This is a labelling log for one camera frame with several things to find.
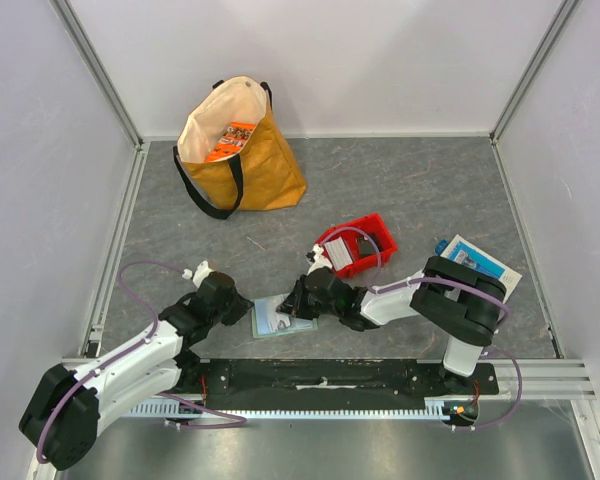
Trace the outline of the white credit card stack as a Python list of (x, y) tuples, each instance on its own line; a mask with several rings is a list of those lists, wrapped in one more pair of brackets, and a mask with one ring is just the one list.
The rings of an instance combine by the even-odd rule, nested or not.
[(343, 270), (353, 263), (353, 257), (349, 247), (342, 237), (331, 239), (324, 243), (324, 249), (333, 268), (336, 271)]

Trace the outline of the red plastic bin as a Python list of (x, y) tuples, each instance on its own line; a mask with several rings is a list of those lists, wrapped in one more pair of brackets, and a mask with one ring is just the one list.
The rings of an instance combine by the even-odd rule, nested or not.
[(398, 246), (377, 212), (326, 230), (316, 241), (324, 249), (335, 274), (351, 279), (365, 271), (378, 274)]

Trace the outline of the mustard yellow tote bag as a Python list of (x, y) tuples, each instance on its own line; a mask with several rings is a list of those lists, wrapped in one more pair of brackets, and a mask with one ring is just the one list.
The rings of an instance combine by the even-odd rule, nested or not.
[[(232, 122), (251, 123), (256, 128), (240, 153), (205, 163)], [(189, 114), (172, 156), (190, 199), (217, 220), (226, 220), (238, 210), (294, 207), (307, 189), (291, 147), (276, 124), (270, 86), (249, 76), (213, 85)]]

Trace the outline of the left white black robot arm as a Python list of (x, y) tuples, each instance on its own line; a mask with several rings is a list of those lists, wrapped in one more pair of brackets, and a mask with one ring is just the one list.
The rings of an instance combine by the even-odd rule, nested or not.
[(200, 380), (192, 348), (218, 325), (231, 326), (254, 306), (227, 274), (202, 262), (181, 270), (193, 291), (161, 313), (140, 334), (78, 367), (56, 364), (42, 376), (19, 422), (36, 459), (66, 470), (81, 460), (116, 419), (144, 400)]

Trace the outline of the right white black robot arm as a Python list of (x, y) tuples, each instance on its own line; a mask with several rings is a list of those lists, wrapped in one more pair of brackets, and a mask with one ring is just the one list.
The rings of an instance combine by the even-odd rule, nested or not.
[(449, 335), (437, 377), (445, 391), (457, 394), (473, 383), (479, 357), (510, 314), (505, 296), (498, 279), (440, 256), (410, 277), (366, 288), (345, 283), (328, 263), (317, 262), (276, 312), (302, 320), (331, 315), (358, 332), (419, 315)]

